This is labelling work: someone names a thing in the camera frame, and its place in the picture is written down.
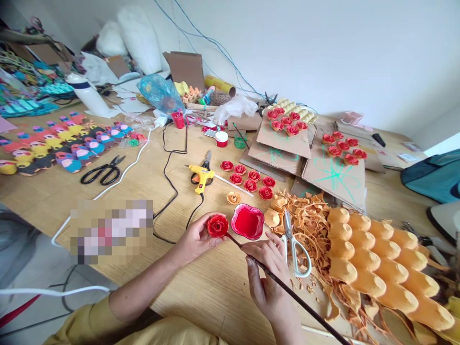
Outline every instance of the white scissors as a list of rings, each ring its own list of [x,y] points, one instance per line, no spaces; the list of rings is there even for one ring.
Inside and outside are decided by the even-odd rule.
[[[307,250],[305,247],[296,240],[294,236],[292,236],[292,225],[291,225],[291,215],[289,214],[288,210],[284,210],[284,228],[286,230],[286,234],[281,236],[281,240],[284,242],[284,257],[286,258],[286,264],[288,263],[288,239],[291,242],[291,253],[292,253],[292,262],[294,263],[294,272],[296,277],[305,278],[308,277],[311,273],[311,260],[310,256],[308,255]],[[303,252],[305,253],[308,261],[308,268],[305,272],[299,271],[299,264],[297,263],[297,251],[296,245],[298,245]]]

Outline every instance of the red paint cup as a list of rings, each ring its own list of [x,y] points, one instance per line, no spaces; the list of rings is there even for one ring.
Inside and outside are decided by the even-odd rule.
[[[226,147],[229,142],[229,135],[225,132],[216,132],[217,147]]]
[[[180,112],[175,112],[171,114],[174,124],[177,129],[182,129],[184,127],[184,115]]]

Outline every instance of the yellow glue gun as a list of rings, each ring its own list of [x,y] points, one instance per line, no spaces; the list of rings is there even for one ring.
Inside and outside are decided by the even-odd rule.
[[[214,177],[215,172],[213,170],[208,170],[204,167],[200,167],[198,165],[185,166],[200,177],[200,182],[198,183],[198,187],[195,189],[195,193],[203,193],[205,191],[206,181],[208,179],[212,179]]]

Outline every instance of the scissors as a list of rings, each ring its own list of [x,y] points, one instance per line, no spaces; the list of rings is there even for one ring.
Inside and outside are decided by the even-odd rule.
[[[294,263],[294,272],[296,277],[305,278],[308,277],[311,273],[311,260],[310,256],[308,255],[307,250],[305,247],[296,240],[294,236],[292,236],[292,225],[291,225],[291,215],[289,214],[288,210],[284,210],[284,228],[286,230],[286,234],[281,236],[281,240],[284,242],[284,257],[286,258],[286,264],[288,263],[288,239],[291,242],[291,253],[292,253],[292,262]],[[301,250],[305,253],[308,261],[308,268],[305,272],[299,271],[299,264],[297,263],[297,250],[296,245],[298,245]]]
[[[206,154],[206,160],[203,162],[203,164],[201,165],[202,168],[205,168],[207,169],[208,171],[211,171],[211,168],[209,167],[209,162],[211,161],[211,150],[209,150]],[[212,183],[212,179],[207,179],[206,180],[206,185],[210,185]],[[192,177],[190,178],[190,181],[193,183],[193,184],[199,184],[200,183],[200,177],[196,174],[196,173],[193,173],[192,174]]]
[[[125,159],[126,156],[123,156],[122,158],[119,158],[120,155],[116,156],[111,162],[110,164],[104,164],[96,169],[93,169],[89,172],[87,172],[86,174],[83,175],[83,177],[81,178],[80,180],[80,183],[81,184],[90,184],[91,182],[93,182],[95,179],[97,179],[107,168],[111,168],[109,170],[109,172],[107,174],[104,175],[104,177],[99,181],[100,184],[102,185],[109,185],[113,182],[115,182],[119,177],[120,177],[120,169],[117,168],[117,165],[123,160]],[[91,174],[97,172],[97,174],[95,174],[90,180],[86,181],[86,179],[88,177],[90,177]],[[110,176],[112,175],[113,172],[116,172],[114,178],[108,182],[106,182],[105,180]]]

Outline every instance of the white bottle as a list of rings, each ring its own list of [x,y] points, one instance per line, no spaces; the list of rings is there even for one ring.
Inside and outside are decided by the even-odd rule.
[[[88,79],[78,74],[70,73],[66,78],[66,82],[94,115],[107,117],[110,113],[110,108]]]

